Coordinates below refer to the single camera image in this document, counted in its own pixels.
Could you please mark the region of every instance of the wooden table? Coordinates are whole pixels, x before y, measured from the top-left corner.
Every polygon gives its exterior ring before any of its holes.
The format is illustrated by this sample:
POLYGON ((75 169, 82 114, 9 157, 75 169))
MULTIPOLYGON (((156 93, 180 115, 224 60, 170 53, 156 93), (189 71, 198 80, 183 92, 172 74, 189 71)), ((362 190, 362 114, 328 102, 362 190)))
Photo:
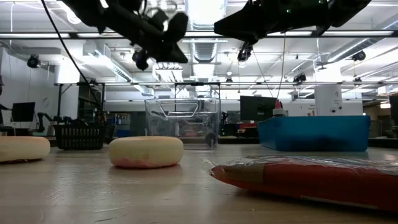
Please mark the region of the wooden table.
MULTIPOLYGON (((213 179, 202 163, 266 154, 281 153, 227 145, 185 151, 174 167, 126 170, 111 165, 106 149, 52 149, 42 161, 0 166, 0 224, 398 223, 388 213, 250 193, 213 179)), ((393 160, 398 151, 323 155, 393 160)))

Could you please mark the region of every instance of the blue bin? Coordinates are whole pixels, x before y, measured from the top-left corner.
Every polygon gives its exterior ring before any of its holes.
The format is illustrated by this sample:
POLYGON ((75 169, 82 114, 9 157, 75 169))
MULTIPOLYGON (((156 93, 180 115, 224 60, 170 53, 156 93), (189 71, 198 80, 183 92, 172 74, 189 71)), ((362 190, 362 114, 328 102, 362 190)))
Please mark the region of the blue bin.
POLYGON ((370 123, 369 116, 276 117, 258 130, 261 145, 276 151, 362 152, 370 123))

